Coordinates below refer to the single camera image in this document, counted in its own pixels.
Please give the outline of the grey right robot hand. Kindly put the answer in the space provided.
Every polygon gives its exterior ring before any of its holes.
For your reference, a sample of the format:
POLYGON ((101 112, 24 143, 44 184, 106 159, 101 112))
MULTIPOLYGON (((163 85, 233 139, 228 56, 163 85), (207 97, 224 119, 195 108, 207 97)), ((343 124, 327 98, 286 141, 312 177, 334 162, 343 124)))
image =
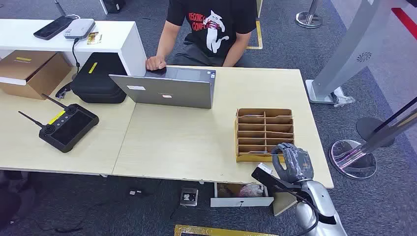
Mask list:
POLYGON ((288 183, 312 180, 314 170, 307 151, 290 143, 280 143, 271 150, 272 163, 279 178, 288 183), (279 162, 278 154, 282 152, 286 168, 279 162))

